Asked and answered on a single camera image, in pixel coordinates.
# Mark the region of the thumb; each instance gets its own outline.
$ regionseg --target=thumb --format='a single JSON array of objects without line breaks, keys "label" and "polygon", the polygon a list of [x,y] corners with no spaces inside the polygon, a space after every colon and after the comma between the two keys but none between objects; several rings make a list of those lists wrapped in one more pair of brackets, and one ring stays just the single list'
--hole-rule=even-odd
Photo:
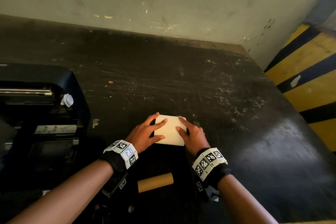
[{"label": "thumb", "polygon": [[180,136],[182,137],[185,143],[189,139],[189,136],[187,135],[187,133],[184,131],[183,128],[180,128],[180,127],[176,127],[176,130],[180,134]]},{"label": "thumb", "polygon": [[153,136],[153,137],[150,137],[150,145],[152,145],[153,143],[156,143],[162,139],[165,139],[166,137],[163,136],[163,135],[158,135],[158,136]]}]

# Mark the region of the person's left hand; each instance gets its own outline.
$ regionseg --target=person's left hand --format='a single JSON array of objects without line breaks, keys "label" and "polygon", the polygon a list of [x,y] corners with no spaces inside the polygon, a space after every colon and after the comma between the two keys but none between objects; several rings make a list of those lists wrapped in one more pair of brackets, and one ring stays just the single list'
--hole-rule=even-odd
[{"label": "person's left hand", "polygon": [[150,115],[145,120],[144,123],[141,123],[140,125],[136,126],[132,130],[132,132],[128,135],[128,137],[125,139],[125,141],[128,141],[131,144],[133,144],[134,148],[137,150],[138,153],[143,152],[153,143],[165,139],[165,136],[162,135],[157,135],[149,138],[149,136],[151,135],[151,133],[153,133],[154,130],[161,128],[167,123],[167,119],[164,119],[160,123],[150,125],[150,123],[154,119],[156,119],[159,115],[160,114],[158,112],[156,114]]}]

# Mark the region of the hand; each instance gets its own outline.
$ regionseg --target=hand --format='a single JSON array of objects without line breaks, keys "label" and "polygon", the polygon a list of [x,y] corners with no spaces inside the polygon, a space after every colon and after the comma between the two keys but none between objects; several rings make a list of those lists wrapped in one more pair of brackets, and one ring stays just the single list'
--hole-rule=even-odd
[{"label": "hand", "polygon": [[187,147],[188,151],[196,156],[196,154],[203,148],[210,148],[210,145],[205,138],[205,134],[203,132],[203,128],[199,128],[195,125],[192,125],[190,122],[183,119],[181,116],[179,120],[189,129],[190,136],[184,131],[184,129],[180,127],[176,127],[176,130],[183,138],[185,146]]},{"label": "hand", "polygon": [[156,114],[150,115],[145,120],[144,123],[141,123],[140,125],[136,126],[132,130],[132,132],[128,135],[128,137],[125,139],[125,141],[128,141],[131,144],[133,144],[134,148],[137,150],[138,153],[143,152],[153,143],[158,142],[165,138],[165,136],[162,135],[153,136],[149,138],[149,136],[151,135],[151,133],[153,133],[154,130],[163,127],[167,123],[167,119],[164,119],[160,123],[150,125],[150,123],[154,119],[156,119],[159,115],[160,114],[158,112]]}]

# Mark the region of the black table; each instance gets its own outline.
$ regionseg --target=black table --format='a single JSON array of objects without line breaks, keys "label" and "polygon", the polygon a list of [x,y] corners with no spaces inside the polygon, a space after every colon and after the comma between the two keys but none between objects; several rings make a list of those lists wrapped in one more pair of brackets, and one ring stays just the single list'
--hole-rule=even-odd
[{"label": "black table", "polygon": [[[0,17],[0,36],[0,62],[72,69],[92,118],[99,119],[88,136],[108,144],[155,112],[182,115],[204,128],[237,179],[279,222],[336,218],[334,154],[241,46],[6,16]],[[178,200],[162,197],[165,189]],[[184,189],[141,194],[156,208],[137,217],[223,222],[221,202],[186,205],[187,213],[183,204],[174,205]],[[190,215],[196,210],[199,217]],[[176,217],[163,217],[171,211]]]}]

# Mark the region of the black machine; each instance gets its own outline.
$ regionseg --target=black machine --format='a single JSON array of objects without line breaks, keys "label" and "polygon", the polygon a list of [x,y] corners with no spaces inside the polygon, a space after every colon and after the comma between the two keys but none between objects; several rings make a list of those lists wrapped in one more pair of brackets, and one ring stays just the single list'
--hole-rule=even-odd
[{"label": "black machine", "polygon": [[0,64],[0,192],[48,190],[67,179],[89,120],[69,69]]}]

